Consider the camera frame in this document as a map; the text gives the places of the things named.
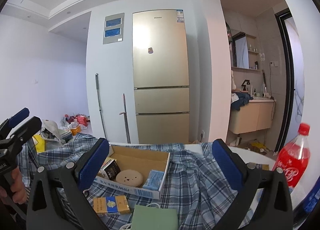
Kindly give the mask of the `person's left hand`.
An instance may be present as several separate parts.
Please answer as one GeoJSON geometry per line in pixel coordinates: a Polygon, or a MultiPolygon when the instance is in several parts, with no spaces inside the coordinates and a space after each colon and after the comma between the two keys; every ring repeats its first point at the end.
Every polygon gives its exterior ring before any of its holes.
{"type": "Polygon", "coordinates": [[[13,184],[10,187],[13,192],[12,200],[14,203],[23,204],[27,200],[27,191],[25,190],[22,174],[18,167],[11,171],[11,177],[13,179],[13,184]]]}

